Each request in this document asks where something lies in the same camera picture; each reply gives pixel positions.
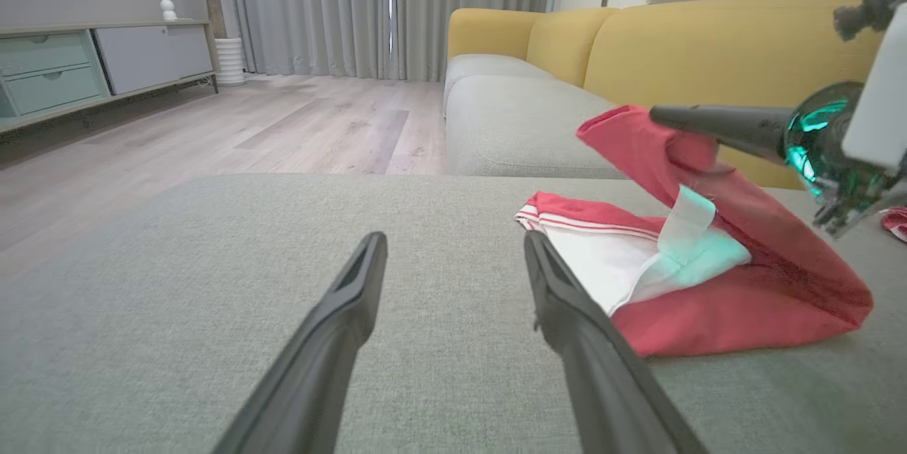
white label tag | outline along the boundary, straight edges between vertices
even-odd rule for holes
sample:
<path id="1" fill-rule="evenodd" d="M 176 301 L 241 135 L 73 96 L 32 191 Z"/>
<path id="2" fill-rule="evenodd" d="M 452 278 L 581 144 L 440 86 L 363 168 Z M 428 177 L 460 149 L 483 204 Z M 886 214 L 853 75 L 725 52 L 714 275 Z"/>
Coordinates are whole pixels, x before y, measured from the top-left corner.
<path id="1" fill-rule="evenodd" d="M 686 186 L 680 186 L 674 208 L 658 235 L 658 251 L 680 264 L 699 255 L 699 240 L 715 219 L 715 205 Z"/>

sofa seat cushion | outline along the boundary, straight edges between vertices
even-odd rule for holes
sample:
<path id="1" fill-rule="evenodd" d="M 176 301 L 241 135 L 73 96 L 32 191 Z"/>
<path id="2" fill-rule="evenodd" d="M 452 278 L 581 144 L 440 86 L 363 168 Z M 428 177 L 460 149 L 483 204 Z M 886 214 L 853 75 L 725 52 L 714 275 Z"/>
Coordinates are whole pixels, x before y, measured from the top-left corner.
<path id="1" fill-rule="evenodd" d="M 576 137 L 612 108 L 560 80 L 470 76 L 451 90 L 447 170 L 470 176 L 624 178 Z"/>
<path id="2" fill-rule="evenodd" d="M 540 67 L 532 66 L 522 59 L 496 54 L 464 54 L 447 63 L 447 74 L 444 79 L 444 103 L 447 108 L 447 96 L 450 96 L 454 84 L 474 74 L 502 74 L 503 76 L 531 76 L 536 79 L 554 79 L 554 76 Z"/>
<path id="3" fill-rule="evenodd" d="M 163 193 L 0 285 L 0 451 L 210 452 L 370 231 L 388 267 L 337 451 L 580 451 L 513 222 L 540 189 L 667 212 L 630 180 L 241 174 Z M 903 244 L 867 221 L 833 247 L 876 295 L 864 328 L 650 361 L 709 451 L 903 451 Z"/>

drawer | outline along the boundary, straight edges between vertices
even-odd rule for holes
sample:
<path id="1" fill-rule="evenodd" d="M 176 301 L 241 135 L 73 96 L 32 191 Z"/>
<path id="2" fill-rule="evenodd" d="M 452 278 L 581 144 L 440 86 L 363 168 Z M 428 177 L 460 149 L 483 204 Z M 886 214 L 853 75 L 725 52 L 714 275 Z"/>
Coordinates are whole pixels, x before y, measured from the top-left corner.
<path id="1" fill-rule="evenodd" d="M 19 115 L 101 95 L 91 67 L 7 80 L 6 88 Z"/>
<path id="2" fill-rule="evenodd" d="M 0 74 L 10 76 L 88 63 L 82 33 L 0 40 Z"/>

white vase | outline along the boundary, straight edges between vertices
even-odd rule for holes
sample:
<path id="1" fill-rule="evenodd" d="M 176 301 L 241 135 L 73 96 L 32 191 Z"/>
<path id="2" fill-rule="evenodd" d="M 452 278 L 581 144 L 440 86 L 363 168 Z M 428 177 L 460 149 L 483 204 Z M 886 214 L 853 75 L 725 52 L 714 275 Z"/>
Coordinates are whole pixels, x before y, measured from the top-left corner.
<path id="1" fill-rule="evenodd" d="M 241 38 L 214 38 L 218 50 L 218 86 L 241 86 L 246 83 L 242 72 L 243 54 Z"/>

yellow sofa backrest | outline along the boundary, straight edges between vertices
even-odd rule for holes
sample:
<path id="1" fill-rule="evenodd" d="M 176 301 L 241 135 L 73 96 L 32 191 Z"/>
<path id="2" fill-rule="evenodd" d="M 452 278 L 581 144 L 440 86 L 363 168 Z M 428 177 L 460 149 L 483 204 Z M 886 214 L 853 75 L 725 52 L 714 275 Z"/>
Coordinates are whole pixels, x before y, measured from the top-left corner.
<path id="1" fill-rule="evenodd" d="M 622 9 L 599 29 L 583 87 L 642 106 L 794 108 L 824 86 L 865 81 L 881 36 L 865 31 L 843 43 L 832 24 L 833 9 L 859 2 L 703 0 Z M 799 185 L 793 172 L 755 157 L 722 148 L 721 158 L 759 185 Z"/>
<path id="2" fill-rule="evenodd" d="M 592 8 L 539 16 L 532 24 L 526 61 L 582 87 L 595 37 L 602 22 L 616 12 L 614 8 Z"/>
<path id="3" fill-rule="evenodd" d="M 497 54 L 525 60 L 532 26 L 542 16 L 530 11 L 457 9 L 451 14 L 448 28 L 447 60 L 462 54 Z"/>

